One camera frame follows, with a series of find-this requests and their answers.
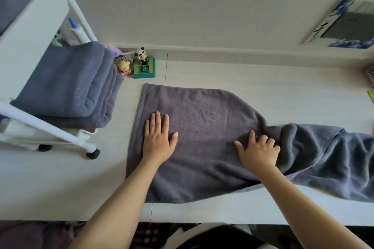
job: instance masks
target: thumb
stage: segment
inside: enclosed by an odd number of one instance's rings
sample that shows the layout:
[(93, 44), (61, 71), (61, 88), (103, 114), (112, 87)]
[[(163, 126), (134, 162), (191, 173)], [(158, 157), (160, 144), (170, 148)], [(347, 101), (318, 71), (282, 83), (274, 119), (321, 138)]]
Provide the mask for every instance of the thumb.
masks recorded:
[(237, 150), (237, 153), (241, 156), (244, 154), (244, 148), (243, 148), (243, 145), (239, 142), (239, 141), (235, 141), (234, 142), (235, 144), (235, 147), (236, 147), (236, 150)]
[(175, 132), (171, 137), (170, 147), (173, 148), (173, 152), (175, 150), (176, 143), (178, 142), (178, 132)]

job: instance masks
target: baseboard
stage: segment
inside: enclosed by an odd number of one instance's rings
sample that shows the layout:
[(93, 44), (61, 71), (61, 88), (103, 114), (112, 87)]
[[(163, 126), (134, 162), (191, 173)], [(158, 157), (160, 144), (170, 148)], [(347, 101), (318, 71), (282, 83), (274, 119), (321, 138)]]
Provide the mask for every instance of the baseboard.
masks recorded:
[(137, 44), (106, 44), (123, 50), (145, 47), (147, 54), (160, 60), (208, 63), (260, 64), (297, 67), (363, 68), (373, 58), (356, 50), (326, 51), (269, 51), (260, 49), (201, 48)]

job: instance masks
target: forearm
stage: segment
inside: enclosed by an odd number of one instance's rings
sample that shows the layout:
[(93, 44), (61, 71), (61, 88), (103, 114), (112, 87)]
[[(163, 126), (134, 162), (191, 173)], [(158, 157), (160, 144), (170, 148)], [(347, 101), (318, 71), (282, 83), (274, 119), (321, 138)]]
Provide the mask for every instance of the forearm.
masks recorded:
[(142, 160), (87, 222), (71, 248), (128, 248), (157, 165)]
[(259, 179), (305, 249), (370, 248), (298, 190), (275, 166), (265, 168)]

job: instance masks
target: hand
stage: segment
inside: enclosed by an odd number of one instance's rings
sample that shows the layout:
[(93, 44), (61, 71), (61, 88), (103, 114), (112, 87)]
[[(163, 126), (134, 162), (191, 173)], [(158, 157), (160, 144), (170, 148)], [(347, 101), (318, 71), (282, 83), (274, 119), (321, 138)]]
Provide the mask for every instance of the hand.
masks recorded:
[(175, 150), (178, 133), (174, 133), (171, 142), (168, 140), (169, 116), (165, 115), (161, 131), (161, 115), (152, 114), (151, 121), (146, 121), (144, 129), (143, 159), (151, 160), (159, 167)]
[(243, 145), (239, 141), (235, 141), (234, 144), (242, 165), (257, 177), (261, 175), (261, 171), (265, 168), (275, 167), (281, 150), (279, 146), (274, 146), (275, 140), (268, 140), (266, 135), (262, 135), (256, 143), (253, 130), (250, 131), (247, 149), (244, 150)]

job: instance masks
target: teal toy base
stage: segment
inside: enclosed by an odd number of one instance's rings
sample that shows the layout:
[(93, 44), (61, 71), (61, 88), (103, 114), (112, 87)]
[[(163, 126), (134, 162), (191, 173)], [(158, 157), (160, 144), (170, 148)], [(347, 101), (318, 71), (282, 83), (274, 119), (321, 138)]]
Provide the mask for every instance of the teal toy base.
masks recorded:
[(134, 79), (156, 77), (156, 59), (148, 57), (147, 65), (143, 65), (139, 59), (134, 59), (132, 63), (132, 75)]

